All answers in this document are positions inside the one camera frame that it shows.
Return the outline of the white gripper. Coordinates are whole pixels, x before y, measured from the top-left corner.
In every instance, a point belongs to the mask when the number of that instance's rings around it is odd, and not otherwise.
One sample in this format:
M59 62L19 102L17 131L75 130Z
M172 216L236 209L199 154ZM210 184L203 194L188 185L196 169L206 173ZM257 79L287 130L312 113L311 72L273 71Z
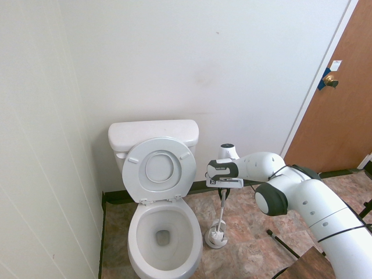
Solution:
M226 199L228 198L231 188L243 188L244 180L241 178L221 178L220 180L213 180L209 176L206 176L206 186L209 188L218 188L219 198L222 200L223 190L227 188Z

